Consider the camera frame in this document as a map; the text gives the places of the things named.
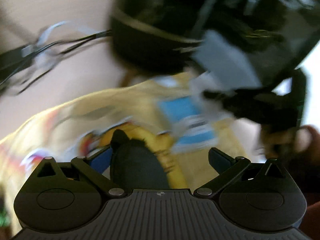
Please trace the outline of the person right hand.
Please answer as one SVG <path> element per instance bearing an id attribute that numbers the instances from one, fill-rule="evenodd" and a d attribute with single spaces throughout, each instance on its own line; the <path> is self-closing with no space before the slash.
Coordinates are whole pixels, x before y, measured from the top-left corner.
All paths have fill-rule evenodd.
<path id="1" fill-rule="evenodd" d="M 263 126 L 260 142 L 267 159 L 305 154 L 312 162 L 319 162 L 319 130 L 315 126 L 304 125 L 278 133 Z"/>

